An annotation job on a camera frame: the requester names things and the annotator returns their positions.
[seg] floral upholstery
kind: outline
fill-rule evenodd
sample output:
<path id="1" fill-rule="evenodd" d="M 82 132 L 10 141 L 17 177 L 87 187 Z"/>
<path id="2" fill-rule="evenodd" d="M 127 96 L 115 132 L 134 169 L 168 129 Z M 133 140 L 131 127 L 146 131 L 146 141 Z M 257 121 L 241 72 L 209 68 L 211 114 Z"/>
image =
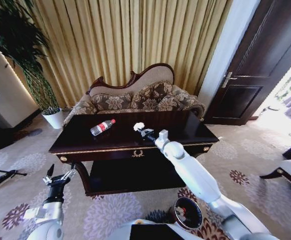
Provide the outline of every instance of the floral upholstery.
<path id="1" fill-rule="evenodd" d="M 92 97 L 85 94 L 64 120 L 63 126 L 73 115 L 180 110 L 191 110 L 198 118 L 202 118 L 205 106 L 198 102 L 196 96 L 189 95 L 176 85 L 157 81 L 145 86 L 133 97 L 131 92 L 122 95 L 98 93 Z"/>
<path id="2" fill-rule="evenodd" d="M 155 110 L 161 100 L 171 93 L 172 84 L 168 81 L 157 81 L 137 92 L 131 102 L 132 109 Z"/>
<path id="3" fill-rule="evenodd" d="M 96 114 L 97 111 L 98 109 L 92 104 L 91 101 L 80 100 L 63 121 L 63 126 L 67 125 L 74 115 Z"/>
<path id="4" fill-rule="evenodd" d="M 187 91 L 182 90 L 175 85 L 173 88 L 171 95 L 183 104 L 182 110 L 191 110 L 195 115 L 201 118 L 206 110 L 205 105 L 200 103 L 196 96 L 190 95 Z"/>
<path id="5" fill-rule="evenodd" d="M 157 106 L 158 111 L 178 111 L 182 110 L 184 105 L 170 94 L 166 95 Z"/>
<path id="6" fill-rule="evenodd" d="M 92 96 L 92 103 L 98 111 L 129 109 L 131 105 L 131 93 L 127 92 L 123 95 L 110 95 L 98 93 Z"/>
<path id="7" fill-rule="evenodd" d="M 153 109 L 120 109 L 120 110 L 105 110 L 98 111 L 97 114 L 121 114 L 121 113 L 140 113 L 140 112 L 154 112 Z"/>

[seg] brass drawer handle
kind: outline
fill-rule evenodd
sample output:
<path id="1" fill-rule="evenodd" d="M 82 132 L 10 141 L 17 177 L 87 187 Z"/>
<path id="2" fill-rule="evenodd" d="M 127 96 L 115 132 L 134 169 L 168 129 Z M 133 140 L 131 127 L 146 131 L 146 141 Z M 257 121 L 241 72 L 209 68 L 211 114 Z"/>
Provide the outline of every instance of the brass drawer handle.
<path id="1" fill-rule="evenodd" d="M 140 158 L 140 157 L 144 157 L 144 151 L 140 150 L 140 153 L 137 154 L 137 150 L 134 150 L 133 151 L 133 155 L 132 155 L 133 158 Z"/>
<path id="2" fill-rule="evenodd" d="M 67 160 L 67 158 L 66 158 L 65 156 L 62 156 L 62 157 L 60 157 L 60 160 L 61 160 L 62 162 L 65 162 L 65 161 Z"/>

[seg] chair leg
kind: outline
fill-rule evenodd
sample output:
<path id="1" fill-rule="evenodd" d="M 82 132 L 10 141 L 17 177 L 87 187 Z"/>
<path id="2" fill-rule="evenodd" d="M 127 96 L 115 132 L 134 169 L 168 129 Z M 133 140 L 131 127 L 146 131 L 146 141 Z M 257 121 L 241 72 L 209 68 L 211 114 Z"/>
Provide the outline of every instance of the chair leg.
<path id="1" fill-rule="evenodd" d="M 275 179 L 275 178 L 279 178 L 282 176 L 283 174 L 283 170 L 279 167 L 276 170 L 274 170 L 273 172 L 267 174 L 267 175 L 262 175 L 260 176 L 260 178 L 262 179 Z"/>

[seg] doorway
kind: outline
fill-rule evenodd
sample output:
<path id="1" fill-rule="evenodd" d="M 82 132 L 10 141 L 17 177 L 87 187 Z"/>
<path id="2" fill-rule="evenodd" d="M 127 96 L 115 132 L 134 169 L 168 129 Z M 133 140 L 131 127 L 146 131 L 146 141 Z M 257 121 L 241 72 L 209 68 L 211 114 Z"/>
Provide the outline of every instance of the doorway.
<path id="1" fill-rule="evenodd" d="M 291 67 L 253 114 L 252 119 L 259 126 L 281 132 L 291 145 Z"/>
<path id="2" fill-rule="evenodd" d="M 261 1 L 204 122 L 246 124 L 290 66 L 291 1 Z"/>

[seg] white flower pot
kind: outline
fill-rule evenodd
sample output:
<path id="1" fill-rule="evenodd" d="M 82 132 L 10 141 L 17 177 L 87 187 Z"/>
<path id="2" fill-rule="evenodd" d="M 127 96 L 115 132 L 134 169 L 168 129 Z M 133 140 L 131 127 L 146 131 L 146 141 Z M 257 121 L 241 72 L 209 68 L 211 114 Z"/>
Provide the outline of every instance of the white flower pot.
<path id="1" fill-rule="evenodd" d="M 64 116 L 60 108 L 59 108 L 59 111 L 55 114 L 51 114 L 51 115 L 42 114 L 42 116 L 44 116 L 44 118 L 49 122 L 49 124 L 54 129 L 60 129 L 62 127 L 62 123 L 64 122 Z"/>

